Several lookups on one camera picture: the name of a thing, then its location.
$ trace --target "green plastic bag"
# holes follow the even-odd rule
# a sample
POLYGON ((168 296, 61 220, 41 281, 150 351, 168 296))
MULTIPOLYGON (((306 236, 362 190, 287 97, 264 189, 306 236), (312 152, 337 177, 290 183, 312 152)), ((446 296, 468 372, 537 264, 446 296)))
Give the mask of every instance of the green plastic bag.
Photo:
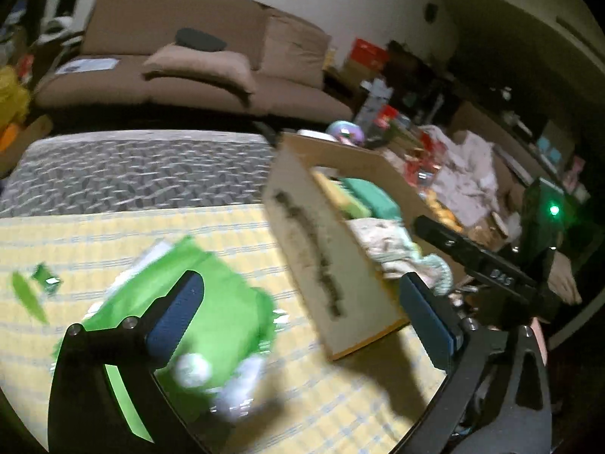
MULTIPOLYGON (((245 359, 269 351, 275 325, 273 299, 268 294, 248 286, 241 275, 186 236, 127 281, 82 325, 88 331, 107 329, 116 327, 125 317, 140 317, 155 299, 170 291, 186 270, 196 271, 204 278, 204 300, 168 366, 155 375, 175 410, 185 421, 193 421, 211 405, 209 390, 222 388, 245 359), (210 377, 202 387, 182 387, 174 378, 175 363, 186 354, 202 356, 210 365, 210 377)), ((56 347, 55 359, 60 345, 56 347)), ((132 433, 151 440, 126 393, 117 367, 106 367, 132 433)))

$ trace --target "white ball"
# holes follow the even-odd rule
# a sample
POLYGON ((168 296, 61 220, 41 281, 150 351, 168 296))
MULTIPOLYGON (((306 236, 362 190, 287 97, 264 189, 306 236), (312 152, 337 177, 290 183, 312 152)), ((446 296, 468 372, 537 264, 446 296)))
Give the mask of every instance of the white ball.
POLYGON ((187 353, 180 356, 174 364, 175 382, 186 389, 201 387, 213 376, 213 367, 199 353, 187 353))

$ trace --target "blue gripper pad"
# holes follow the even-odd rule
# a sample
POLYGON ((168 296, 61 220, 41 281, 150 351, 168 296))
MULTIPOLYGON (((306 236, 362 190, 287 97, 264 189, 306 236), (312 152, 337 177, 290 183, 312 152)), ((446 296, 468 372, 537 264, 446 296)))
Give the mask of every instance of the blue gripper pad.
POLYGON ((399 303, 410 318, 433 366, 449 373, 453 364, 456 342, 427 301, 431 296, 434 297, 416 273, 408 273, 401 277, 399 303))
POLYGON ((168 307, 147 334, 145 346, 155 363, 165 365, 204 300, 202 276, 195 271, 186 271, 162 299, 168 300, 168 307))

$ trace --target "yellow cloth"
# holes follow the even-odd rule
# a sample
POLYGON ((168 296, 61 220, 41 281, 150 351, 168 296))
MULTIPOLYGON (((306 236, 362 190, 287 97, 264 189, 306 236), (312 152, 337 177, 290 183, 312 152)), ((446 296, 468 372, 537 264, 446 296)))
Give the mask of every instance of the yellow cloth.
POLYGON ((411 326, 328 362, 262 205, 0 219, 0 387, 42 445, 55 343, 142 252, 158 239, 176 241, 186 233, 267 290, 290 316, 255 394, 258 411, 238 425, 226 452, 389 452, 443 373, 411 326), (40 262, 63 281, 53 297, 29 281, 49 326, 31 318, 10 287, 13 271, 29 278, 40 262))
POLYGON ((0 131, 8 123, 21 123, 27 116, 29 92, 20 86, 12 66, 0 68, 0 131))

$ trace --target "couch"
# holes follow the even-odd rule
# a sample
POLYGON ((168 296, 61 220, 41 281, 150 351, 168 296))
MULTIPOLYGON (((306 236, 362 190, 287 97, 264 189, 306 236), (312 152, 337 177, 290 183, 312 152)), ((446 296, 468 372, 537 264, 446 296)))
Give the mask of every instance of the couch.
POLYGON ((321 124, 349 120, 352 111, 322 90, 321 66, 329 42, 315 25, 252 0, 96 0, 77 57, 116 57, 118 65, 108 71, 51 72, 38 84, 34 101, 50 113, 80 106, 155 104, 321 124), (275 19, 288 25, 270 33, 275 19), (188 78, 146 79, 141 73, 144 61, 172 43, 183 27, 219 37, 228 44, 227 51, 245 54, 257 92, 242 95, 188 78), (268 62, 271 70, 264 72, 268 62), (319 83, 313 86, 301 79, 318 74, 319 83))

